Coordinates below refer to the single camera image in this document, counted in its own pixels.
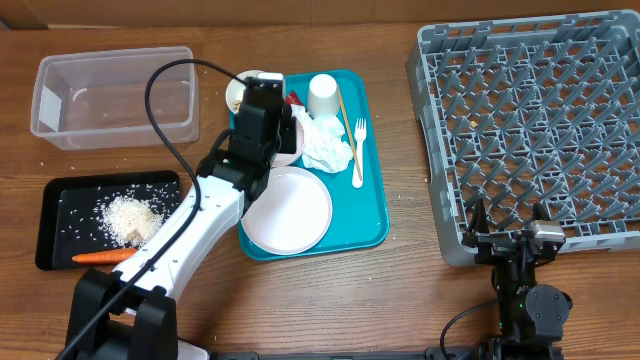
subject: carrot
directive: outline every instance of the carrot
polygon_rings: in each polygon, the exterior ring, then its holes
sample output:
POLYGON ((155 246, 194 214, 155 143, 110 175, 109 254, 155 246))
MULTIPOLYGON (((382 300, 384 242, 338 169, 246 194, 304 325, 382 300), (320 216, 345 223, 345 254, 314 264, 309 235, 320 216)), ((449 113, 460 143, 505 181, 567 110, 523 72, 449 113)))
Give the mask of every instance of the carrot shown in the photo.
POLYGON ((71 258, 79 264, 119 264, 136 253, 138 249, 115 249, 97 253, 80 254, 71 258))

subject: teal tray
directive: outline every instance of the teal tray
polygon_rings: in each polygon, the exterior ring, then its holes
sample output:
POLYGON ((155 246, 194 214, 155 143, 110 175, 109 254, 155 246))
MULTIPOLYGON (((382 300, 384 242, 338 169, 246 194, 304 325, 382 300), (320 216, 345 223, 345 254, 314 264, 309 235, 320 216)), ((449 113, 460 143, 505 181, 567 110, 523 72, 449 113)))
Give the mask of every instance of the teal tray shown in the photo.
MULTIPOLYGON (((333 217, 329 230, 322 240, 311 249, 295 255, 274 255, 256 246, 239 225, 242 250, 258 261, 281 260, 286 258, 329 254, 339 251, 356 250, 380 245, 389 234, 389 211, 384 196, 384 182, 378 161, 378 149, 369 114, 369 104, 362 79, 350 70, 330 70, 322 72, 333 76, 342 91, 351 131, 355 132, 356 119, 367 121, 367 140, 364 142, 364 184, 360 189, 351 186, 354 162, 347 170, 337 174, 327 174, 316 169, 307 169, 316 175, 327 187, 333 202, 333 217)), ((289 75, 286 77, 286 93, 295 91, 303 104, 307 103, 307 93, 311 78, 319 73, 289 75)), ((344 124, 342 112, 338 118, 344 124)), ((345 134, 343 140, 349 141, 345 134)), ((304 168, 302 159, 291 166, 304 168)))

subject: white tissue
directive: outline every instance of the white tissue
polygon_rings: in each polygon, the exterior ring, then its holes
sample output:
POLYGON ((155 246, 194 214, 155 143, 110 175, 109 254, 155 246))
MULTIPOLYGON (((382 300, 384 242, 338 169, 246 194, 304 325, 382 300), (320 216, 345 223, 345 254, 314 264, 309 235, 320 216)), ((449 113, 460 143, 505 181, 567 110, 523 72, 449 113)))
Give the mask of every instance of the white tissue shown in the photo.
POLYGON ((349 144, 342 141, 345 129, 340 120, 335 116, 311 120, 304 106, 291 105, 291 109, 304 129, 304 167, 328 173, 344 171, 353 154, 349 144))

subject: clear plastic bin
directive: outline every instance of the clear plastic bin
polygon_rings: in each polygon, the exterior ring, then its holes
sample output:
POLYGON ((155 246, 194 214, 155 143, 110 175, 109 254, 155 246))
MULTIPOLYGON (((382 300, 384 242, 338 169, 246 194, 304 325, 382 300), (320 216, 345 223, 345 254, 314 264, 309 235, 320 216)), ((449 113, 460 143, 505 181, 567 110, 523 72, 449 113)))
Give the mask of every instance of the clear plastic bin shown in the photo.
MULTIPOLYGON (((187 47, 46 57, 33 91, 31 132, 63 150, 159 144, 145 111, 145 87, 159 67, 185 58, 193 58, 187 47)), ((198 139, 198 79, 192 64, 156 79, 151 108, 171 142, 198 139)))

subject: gray dish rack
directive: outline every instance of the gray dish rack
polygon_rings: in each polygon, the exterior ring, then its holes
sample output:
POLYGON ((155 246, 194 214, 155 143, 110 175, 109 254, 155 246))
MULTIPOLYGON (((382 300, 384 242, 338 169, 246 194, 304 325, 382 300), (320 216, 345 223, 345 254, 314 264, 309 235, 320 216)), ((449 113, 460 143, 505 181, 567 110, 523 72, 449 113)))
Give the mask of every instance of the gray dish rack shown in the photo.
POLYGON ((562 252, 640 248, 640 15, 609 11, 422 27, 407 60, 440 249, 482 198, 512 235, 540 202, 562 252))

